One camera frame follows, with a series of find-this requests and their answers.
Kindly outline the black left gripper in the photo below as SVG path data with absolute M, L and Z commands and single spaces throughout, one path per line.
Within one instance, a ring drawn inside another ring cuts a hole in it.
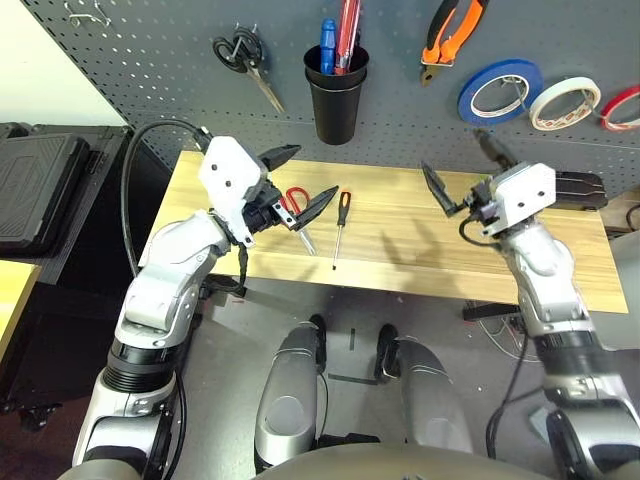
M 283 166 L 301 150 L 300 145 L 287 144 L 271 148 L 258 156 L 268 171 Z M 293 231 L 300 231 L 317 218 L 337 193 L 339 187 L 334 186 L 313 197 L 309 205 L 295 216 L 283 204 L 282 192 L 270 181 L 266 180 L 254 200 L 249 201 L 242 210 L 242 217 L 248 229 L 243 235 L 242 243 L 252 245 L 252 235 L 280 224 Z

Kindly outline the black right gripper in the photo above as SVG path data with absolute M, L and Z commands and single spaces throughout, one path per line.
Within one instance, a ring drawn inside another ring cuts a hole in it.
M 483 153 L 502 169 L 511 169 L 519 163 L 508 148 L 488 131 L 474 129 L 473 135 Z M 476 184 L 461 202 L 455 202 L 447 193 L 444 181 L 428 163 L 422 162 L 421 169 L 429 191 L 447 216 L 453 216 L 465 208 L 469 210 L 468 217 L 459 225 L 460 235 L 465 235 L 465 228 L 469 223 L 479 222 L 488 227 L 498 220 L 498 203 L 493 197 L 489 182 Z

